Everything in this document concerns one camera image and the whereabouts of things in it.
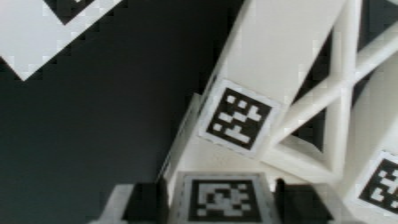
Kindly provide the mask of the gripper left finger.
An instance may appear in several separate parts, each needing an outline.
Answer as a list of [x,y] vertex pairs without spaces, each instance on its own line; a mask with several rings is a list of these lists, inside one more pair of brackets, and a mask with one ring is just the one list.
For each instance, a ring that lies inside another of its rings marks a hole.
[[166,224],[168,186],[163,183],[120,184],[102,215],[88,224]]

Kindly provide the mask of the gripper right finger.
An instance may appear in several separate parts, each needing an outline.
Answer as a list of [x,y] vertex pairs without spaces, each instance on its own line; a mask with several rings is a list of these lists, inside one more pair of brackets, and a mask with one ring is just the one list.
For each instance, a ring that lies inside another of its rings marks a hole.
[[275,198],[283,224],[363,224],[328,184],[278,179]]

